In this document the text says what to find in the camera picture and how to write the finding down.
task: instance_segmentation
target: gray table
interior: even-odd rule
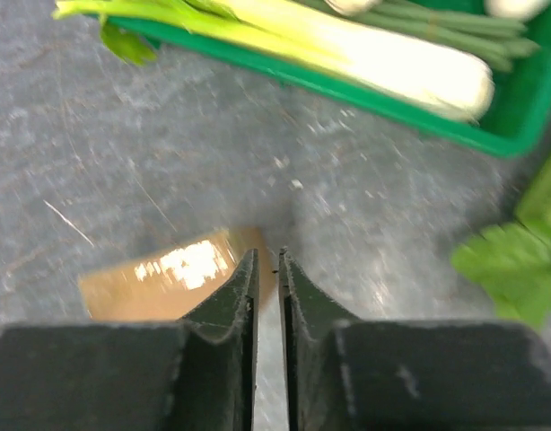
[[[125,66],[52,8],[0,0],[0,324],[84,319],[79,275],[245,224],[363,317],[492,316],[449,254],[509,216],[551,130],[495,160],[181,49]],[[259,430],[285,429],[278,319],[272,302]]]

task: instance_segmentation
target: green plastic crate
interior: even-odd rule
[[[483,0],[417,2],[433,8],[484,13]],[[551,117],[551,6],[529,23],[528,36],[542,49],[532,58],[520,61],[514,73],[494,77],[494,102],[478,126],[442,119],[373,90],[168,25],[128,18],[112,18],[111,21],[152,40],[181,45],[257,70],[281,82],[298,84],[314,92],[496,156],[515,156],[530,151],[541,138],[543,129]]]

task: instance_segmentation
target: scratched tabletop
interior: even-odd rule
[[[52,9],[0,0],[0,324],[86,319],[79,276],[238,225],[363,317],[493,315],[450,251],[509,218],[551,129],[496,160],[179,48],[124,65]],[[273,299],[256,429],[284,431]]]

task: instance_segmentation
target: garlic bulb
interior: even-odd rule
[[[376,4],[381,3],[381,0],[326,0],[326,3],[337,13],[350,16],[369,11]]]
[[[543,12],[551,0],[485,0],[485,9],[497,18],[529,21]]]

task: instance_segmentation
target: celery leaf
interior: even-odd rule
[[[156,53],[136,33],[120,29],[105,17],[100,18],[100,23],[101,40],[116,57],[137,66],[156,59]]]
[[[488,227],[451,264],[485,289],[502,318],[539,329],[551,313],[551,228],[543,222]]]

